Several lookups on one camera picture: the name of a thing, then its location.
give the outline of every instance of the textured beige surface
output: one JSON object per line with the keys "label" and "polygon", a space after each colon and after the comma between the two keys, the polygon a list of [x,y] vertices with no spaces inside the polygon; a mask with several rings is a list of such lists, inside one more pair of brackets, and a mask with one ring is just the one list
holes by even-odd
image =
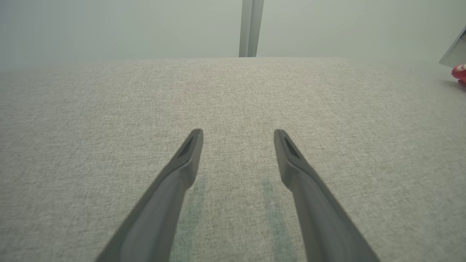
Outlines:
{"label": "textured beige surface", "polygon": [[440,65],[111,62],[0,75],[0,260],[91,261],[204,129],[172,261],[304,261],[273,131],[382,261],[466,260],[466,92]]}

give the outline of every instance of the red and white object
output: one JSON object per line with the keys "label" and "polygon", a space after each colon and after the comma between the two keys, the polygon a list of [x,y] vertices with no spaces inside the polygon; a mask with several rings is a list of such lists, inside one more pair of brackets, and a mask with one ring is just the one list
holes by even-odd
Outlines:
{"label": "red and white object", "polygon": [[458,82],[466,86],[466,64],[456,66],[452,70],[452,76],[459,79]]}

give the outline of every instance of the white wall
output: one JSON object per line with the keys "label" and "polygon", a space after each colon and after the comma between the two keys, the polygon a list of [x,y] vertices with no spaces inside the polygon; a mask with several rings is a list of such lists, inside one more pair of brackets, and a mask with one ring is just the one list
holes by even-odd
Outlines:
{"label": "white wall", "polygon": [[238,57],[241,1],[0,0],[0,71],[110,59]]}
{"label": "white wall", "polygon": [[257,56],[438,62],[466,0],[266,0]]}

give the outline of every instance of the gray fabric surface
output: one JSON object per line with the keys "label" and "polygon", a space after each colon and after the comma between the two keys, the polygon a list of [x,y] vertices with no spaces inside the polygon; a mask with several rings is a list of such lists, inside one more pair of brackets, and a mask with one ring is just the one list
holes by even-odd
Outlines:
{"label": "gray fabric surface", "polygon": [[288,132],[382,261],[466,260],[466,92],[447,67],[128,61],[0,75],[0,260],[92,261],[202,128],[172,261],[304,261]]}

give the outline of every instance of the red object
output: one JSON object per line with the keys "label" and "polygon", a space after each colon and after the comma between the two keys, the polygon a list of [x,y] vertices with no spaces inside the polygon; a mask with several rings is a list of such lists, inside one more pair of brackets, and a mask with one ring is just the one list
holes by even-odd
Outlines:
{"label": "red object", "polygon": [[462,64],[453,68],[452,76],[459,79],[458,82],[466,87],[466,64]]}

